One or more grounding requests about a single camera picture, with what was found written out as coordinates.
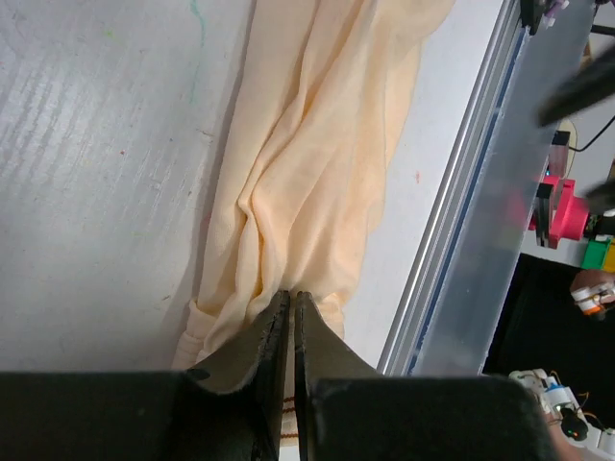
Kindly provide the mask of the operator left hand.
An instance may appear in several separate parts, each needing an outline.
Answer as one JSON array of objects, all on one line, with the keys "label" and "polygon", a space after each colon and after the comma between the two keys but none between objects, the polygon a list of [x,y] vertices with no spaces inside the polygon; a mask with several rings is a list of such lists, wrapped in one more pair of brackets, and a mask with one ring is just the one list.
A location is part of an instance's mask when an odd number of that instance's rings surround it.
[{"label": "operator left hand", "polygon": [[584,316],[603,321],[614,308],[614,274],[598,269],[581,270],[573,279],[570,292]]}]

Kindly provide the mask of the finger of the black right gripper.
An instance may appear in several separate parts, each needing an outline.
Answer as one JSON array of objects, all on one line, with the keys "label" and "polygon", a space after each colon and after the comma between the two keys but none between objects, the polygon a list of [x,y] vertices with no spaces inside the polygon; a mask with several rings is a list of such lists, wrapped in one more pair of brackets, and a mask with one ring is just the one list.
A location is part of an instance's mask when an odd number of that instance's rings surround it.
[{"label": "finger of the black right gripper", "polygon": [[615,179],[597,184],[584,192],[584,201],[590,211],[609,211],[615,208]]},{"label": "finger of the black right gripper", "polygon": [[611,45],[576,75],[562,83],[537,111],[539,126],[598,104],[614,94],[614,46]]}]

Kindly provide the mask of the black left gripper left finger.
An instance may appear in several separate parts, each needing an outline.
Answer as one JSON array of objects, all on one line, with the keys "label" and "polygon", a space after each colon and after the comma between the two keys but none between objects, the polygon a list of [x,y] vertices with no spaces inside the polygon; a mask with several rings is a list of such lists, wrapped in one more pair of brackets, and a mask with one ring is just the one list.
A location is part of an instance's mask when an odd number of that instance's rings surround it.
[{"label": "black left gripper left finger", "polygon": [[172,372],[1,375],[5,460],[275,460],[290,296]]}]

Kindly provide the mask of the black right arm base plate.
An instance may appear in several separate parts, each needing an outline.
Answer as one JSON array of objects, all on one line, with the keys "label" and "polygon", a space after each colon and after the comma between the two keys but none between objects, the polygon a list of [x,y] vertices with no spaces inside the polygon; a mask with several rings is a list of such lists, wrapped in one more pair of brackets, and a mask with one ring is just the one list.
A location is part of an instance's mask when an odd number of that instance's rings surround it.
[{"label": "black right arm base plate", "polygon": [[545,11],[550,6],[548,0],[520,0],[520,19],[522,26],[534,36],[540,26]]}]

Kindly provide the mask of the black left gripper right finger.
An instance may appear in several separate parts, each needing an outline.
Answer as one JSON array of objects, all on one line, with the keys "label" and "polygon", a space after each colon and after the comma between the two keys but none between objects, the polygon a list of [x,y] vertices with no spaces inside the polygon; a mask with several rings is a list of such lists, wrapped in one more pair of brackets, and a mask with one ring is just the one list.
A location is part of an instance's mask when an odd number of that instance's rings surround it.
[{"label": "black left gripper right finger", "polygon": [[499,377],[387,377],[295,300],[295,408],[303,460],[555,460],[534,399]]}]

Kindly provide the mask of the beige underwear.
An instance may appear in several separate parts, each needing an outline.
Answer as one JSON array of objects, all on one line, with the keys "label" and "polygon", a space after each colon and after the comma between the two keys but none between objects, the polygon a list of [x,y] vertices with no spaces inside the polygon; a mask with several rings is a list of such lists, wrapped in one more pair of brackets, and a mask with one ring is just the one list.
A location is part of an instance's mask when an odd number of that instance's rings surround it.
[{"label": "beige underwear", "polygon": [[309,292],[337,335],[381,220],[421,47],[448,1],[258,1],[173,367]]}]

